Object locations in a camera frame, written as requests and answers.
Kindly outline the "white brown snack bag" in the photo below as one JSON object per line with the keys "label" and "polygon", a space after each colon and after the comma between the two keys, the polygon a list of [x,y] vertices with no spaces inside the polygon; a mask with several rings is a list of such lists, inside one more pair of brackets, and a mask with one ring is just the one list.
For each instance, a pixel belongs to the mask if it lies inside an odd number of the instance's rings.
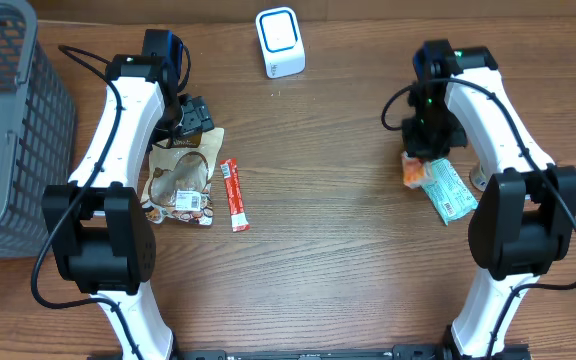
{"label": "white brown snack bag", "polygon": [[169,148],[162,143],[153,148],[141,197],[150,222],[160,224],[172,219],[199,226],[212,224],[211,178],[224,135],[224,129],[214,128],[176,140]]}

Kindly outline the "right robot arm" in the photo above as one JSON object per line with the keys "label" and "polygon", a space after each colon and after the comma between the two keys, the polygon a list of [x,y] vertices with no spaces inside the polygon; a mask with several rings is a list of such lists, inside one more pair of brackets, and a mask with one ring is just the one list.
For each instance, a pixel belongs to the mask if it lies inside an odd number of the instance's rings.
{"label": "right robot arm", "polygon": [[528,359],[505,333],[523,296],[563,259],[576,235],[576,169],[558,166],[511,105],[485,47],[425,42],[413,57],[415,83],[404,88],[414,116],[401,131],[408,155],[436,160],[471,145],[483,193],[468,228],[477,265],[460,314],[439,345],[398,345],[403,359]]}

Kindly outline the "orange Kleenex tissue pack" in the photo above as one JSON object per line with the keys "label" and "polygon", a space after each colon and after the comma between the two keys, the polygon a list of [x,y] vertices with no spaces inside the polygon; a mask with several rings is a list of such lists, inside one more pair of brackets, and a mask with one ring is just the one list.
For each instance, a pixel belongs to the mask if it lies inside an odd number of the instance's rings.
{"label": "orange Kleenex tissue pack", "polygon": [[401,154],[403,184],[411,189],[422,187],[434,181],[431,163],[410,157],[406,151]]}

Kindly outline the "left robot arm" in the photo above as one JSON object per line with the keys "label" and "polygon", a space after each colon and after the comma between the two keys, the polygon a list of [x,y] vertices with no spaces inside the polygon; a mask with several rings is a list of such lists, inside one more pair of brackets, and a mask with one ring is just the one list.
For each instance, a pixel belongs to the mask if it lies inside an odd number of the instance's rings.
{"label": "left robot arm", "polygon": [[137,55],[117,54],[98,77],[107,85],[102,117],[89,148],[64,185],[49,185],[42,212],[49,237],[31,275],[31,293],[46,308],[38,276],[52,252],[61,277],[84,297],[61,308],[98,305],[120,345],[120,359],[177,359],[173,330],[150,284],[156,240],[137,197],[144,157],[155,147],[213,129],[184,94],[187,47],[169,30],[148,29]]}

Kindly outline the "teal orange soup packet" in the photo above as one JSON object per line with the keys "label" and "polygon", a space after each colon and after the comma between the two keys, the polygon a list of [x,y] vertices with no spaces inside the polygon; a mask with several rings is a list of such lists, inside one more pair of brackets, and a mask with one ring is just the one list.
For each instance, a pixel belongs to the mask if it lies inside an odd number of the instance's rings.
{"label": "teal orange soup packet", "polygon": [[432,180],[422,189],[445,225],[477,208],[476,198],[447,159],[432,161],[429,166]]}

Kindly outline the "red snack packet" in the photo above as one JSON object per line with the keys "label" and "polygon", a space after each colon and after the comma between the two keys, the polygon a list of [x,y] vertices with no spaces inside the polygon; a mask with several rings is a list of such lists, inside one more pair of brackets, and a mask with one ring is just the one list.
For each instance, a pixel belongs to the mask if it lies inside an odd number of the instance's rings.
{"label": "red snack packet", "polygon": [[235,158],[226,159],[220,163],[220,169],[224,177],[225,189],[228,198],[231,225],[233,232],[242,232],[250,228],[245,215],[238,166]]}

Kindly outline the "green white cup container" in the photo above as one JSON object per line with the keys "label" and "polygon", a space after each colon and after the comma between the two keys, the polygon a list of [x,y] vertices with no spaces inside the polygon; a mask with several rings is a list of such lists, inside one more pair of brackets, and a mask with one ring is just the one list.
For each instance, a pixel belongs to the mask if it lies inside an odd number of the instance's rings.
{"label": "green white cup container", "polygon": [[479,190],[481,192],[485,191],[487,184],[488,184],[488,177],[485,174],[484,167],[480,162],[478,162],[470,170],[469,179],[470,179],[471,183],[473,184],[473,186],[477,190]]}

